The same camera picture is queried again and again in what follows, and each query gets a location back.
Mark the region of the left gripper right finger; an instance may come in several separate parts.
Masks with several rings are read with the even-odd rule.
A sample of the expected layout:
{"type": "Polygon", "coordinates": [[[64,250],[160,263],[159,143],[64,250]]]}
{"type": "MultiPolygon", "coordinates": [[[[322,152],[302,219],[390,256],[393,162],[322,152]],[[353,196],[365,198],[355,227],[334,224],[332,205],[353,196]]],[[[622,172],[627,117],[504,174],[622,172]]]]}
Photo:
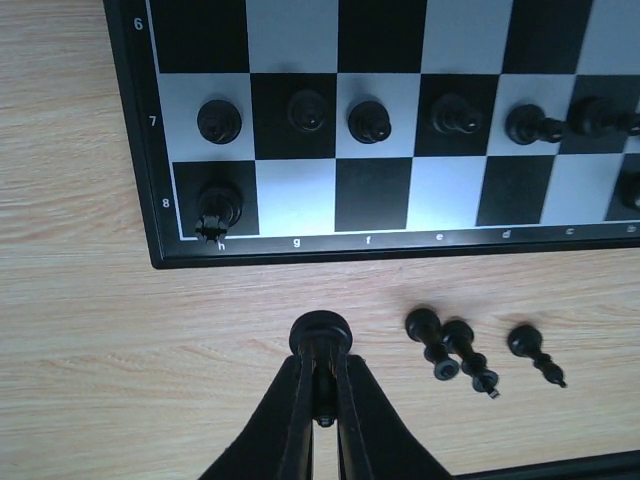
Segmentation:
{"type": "Polygon", "coordinates": [[[451,479],[412,435],[364,359],[336,358],[339,474],[342,479],[451,479]]]}

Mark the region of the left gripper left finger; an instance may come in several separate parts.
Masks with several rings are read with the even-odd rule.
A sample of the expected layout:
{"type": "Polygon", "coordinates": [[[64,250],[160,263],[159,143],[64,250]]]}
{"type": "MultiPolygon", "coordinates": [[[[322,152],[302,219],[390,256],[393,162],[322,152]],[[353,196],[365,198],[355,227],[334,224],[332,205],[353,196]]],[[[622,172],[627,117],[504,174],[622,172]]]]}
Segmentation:
{"type": "Polygon", "coordinates": [[[310,349],[287,357],[244,429],[201,477],[312,478],[313,373],[310,349]]]}

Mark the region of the black pawn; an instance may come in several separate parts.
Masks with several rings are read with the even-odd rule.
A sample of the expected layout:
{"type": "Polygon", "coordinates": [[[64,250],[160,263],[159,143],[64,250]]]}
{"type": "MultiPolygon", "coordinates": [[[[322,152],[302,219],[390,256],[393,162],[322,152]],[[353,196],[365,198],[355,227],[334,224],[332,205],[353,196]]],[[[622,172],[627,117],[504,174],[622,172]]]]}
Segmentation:
{"type": "Polygon", "coordinates": [[[617,132],[627,136],[639,135],[639,113],[619,108],[608,97],[586,97],[573,103],[568,123],[574,133],[588,138],[601,138],[617,132]]]}

